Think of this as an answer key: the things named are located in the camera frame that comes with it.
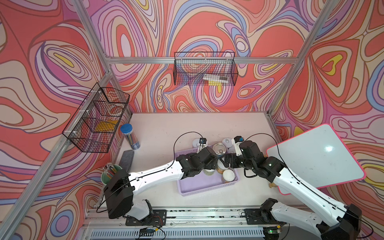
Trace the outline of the pink can white lid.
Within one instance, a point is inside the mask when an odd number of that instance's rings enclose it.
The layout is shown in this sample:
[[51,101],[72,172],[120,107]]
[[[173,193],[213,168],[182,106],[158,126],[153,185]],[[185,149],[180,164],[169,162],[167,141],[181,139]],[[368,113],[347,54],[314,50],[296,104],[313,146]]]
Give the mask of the pink can white lid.
[[227,153],[230,153],[230,154],[235,154],[236,153],[236,149],[234,146],[231,146],[230,148],[227,149]]

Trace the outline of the orange can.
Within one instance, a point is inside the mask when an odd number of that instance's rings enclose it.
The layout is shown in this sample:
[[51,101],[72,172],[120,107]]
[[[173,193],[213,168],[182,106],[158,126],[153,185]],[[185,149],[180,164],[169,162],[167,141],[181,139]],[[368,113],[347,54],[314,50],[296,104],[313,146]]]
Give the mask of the orange can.
[[227,170],[223,171],[223,173],[222,173],[222,183],[223,184],[233,182],[235,179],[236,179],[236,174],[233,170],[227,169]]

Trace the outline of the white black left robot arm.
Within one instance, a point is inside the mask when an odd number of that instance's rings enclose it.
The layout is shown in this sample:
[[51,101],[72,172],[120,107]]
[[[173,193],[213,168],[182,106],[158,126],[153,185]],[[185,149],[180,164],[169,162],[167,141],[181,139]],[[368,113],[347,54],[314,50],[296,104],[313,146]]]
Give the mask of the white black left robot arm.
[[148,223],[155,216],[154,211],[148,200],[136,199],[137,195],[160,184],[192,178],[204,169],[210,170],[218,157],[211,147],[205,147],[144,172],[119,170],[104,187],[109,219],[128,216]]

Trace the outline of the lilac plastic basket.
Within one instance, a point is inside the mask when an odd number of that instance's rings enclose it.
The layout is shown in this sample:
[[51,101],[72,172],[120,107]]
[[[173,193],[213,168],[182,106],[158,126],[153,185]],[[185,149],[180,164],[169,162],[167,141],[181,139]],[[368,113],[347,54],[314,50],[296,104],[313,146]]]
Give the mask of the lilac plastic basket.
[[235,174],[235,179],[228,183],[223,183],[222,175],[219,174],[216,170],[210,176],[206,175],[204,172],[201,172],[192,178],[178,180],[177,185],[179,194],[185,197],[234,185],[239,181],[239,178],[237,171],[233,169],[231,170]]

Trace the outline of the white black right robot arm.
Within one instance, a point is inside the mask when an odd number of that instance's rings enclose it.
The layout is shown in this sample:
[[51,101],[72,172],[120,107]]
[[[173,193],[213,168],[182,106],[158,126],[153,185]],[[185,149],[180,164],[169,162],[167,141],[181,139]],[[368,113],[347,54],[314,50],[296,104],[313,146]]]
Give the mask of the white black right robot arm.
[[323,240],[356,240],[361,230],[362,211],[325,195],[296,175],[282,160],[265,157],[252,141],[233,142],[234,154],[225,154],[219,162],[226,167],[243,168],[255,176],[290,192],[311,212],[289,207],[269,198],[260,207],[260,217],[294,225]]

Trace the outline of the blue labelled tin can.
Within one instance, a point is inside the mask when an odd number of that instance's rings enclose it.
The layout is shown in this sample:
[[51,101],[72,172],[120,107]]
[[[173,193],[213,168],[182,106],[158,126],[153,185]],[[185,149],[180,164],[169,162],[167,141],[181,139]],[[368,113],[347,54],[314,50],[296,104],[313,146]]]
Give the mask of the blue labelled tin can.
[[218,157],[221,157],[227,153],[227,148],[223,143],[216,143],[212,146],[213,151]]

